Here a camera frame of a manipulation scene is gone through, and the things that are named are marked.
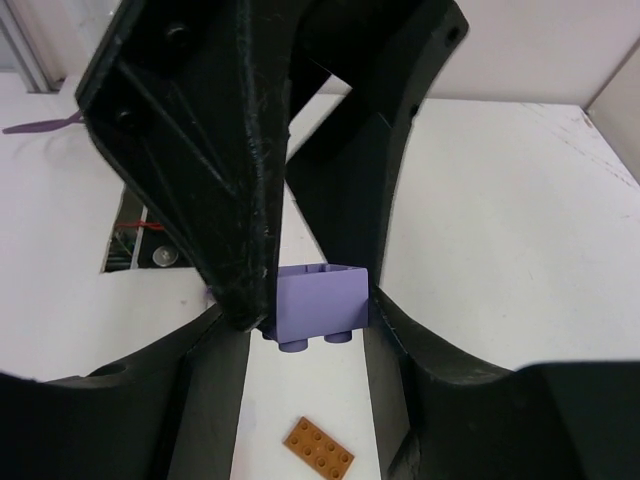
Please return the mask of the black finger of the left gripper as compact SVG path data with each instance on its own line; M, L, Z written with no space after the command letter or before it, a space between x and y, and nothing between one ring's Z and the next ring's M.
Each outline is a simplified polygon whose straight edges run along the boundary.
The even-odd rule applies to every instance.
M286 181L326 260L380 282L413 119L468 32L454 1L327 1L302 52L350 86L292 155Z
M98 151L243 331L275 313L287 1L124 1L76 99Z

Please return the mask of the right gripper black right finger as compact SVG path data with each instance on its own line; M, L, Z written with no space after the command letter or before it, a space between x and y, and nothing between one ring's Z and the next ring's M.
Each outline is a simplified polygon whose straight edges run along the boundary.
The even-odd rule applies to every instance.
M635 479L639 365L534 364L464 352L382 290L364 351L385 479Z

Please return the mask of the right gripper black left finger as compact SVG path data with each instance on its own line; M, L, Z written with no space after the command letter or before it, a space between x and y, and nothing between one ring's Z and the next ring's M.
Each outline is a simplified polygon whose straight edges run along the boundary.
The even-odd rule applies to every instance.
M249 346L213 306L85 377L2 375L2 478L229 478Z

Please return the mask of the light purple lego brick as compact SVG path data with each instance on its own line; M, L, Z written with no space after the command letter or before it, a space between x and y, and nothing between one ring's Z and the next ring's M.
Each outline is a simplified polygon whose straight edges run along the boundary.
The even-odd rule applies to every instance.
M369 326L369 275L337 264L283 266L278 272L276 319L260 331L280 351L297 353L312 338L340 344Z

